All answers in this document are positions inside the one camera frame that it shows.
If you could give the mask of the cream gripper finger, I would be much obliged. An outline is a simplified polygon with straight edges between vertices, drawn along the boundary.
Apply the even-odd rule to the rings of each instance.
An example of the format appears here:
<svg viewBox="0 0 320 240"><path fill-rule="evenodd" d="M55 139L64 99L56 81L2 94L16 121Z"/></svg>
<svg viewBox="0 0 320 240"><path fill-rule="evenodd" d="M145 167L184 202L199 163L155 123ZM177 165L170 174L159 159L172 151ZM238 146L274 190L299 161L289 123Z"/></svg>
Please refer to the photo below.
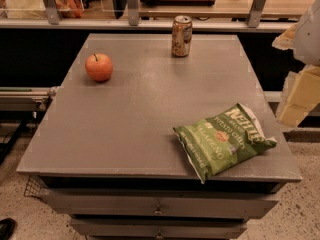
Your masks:
<svg viewBox="0 0 320 240"><path fill-rule="evenodd" d="M296 33L297 25L294 24L289 27L286 31L280 34L272 42L272 46L279 50L288 50L292 49L294 46L294 38Z"/></svg>
<svg viewBox="0 0 320 240"><path fill-rule="evenodd" d="M320 67L306 65L300 72L289 72L285 79L277 120L297 127L320 103Z"/></svg>

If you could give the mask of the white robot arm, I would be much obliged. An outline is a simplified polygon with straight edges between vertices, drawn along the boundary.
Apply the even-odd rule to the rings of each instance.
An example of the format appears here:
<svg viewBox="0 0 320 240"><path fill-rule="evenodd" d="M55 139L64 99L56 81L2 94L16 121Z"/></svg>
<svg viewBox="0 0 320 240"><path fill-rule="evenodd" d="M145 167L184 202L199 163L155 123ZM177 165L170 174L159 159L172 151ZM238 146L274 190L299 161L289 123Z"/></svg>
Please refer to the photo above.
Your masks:
<svg viewBox="0 0 320 240"><path fill-rule="evenodd" d="M276 37L272 46L293 51L305 64L299 73L286 79L289 88L277 110L277 119L288 127L297 127L320 104L320 0L315 0L300 20Z"/></svg>

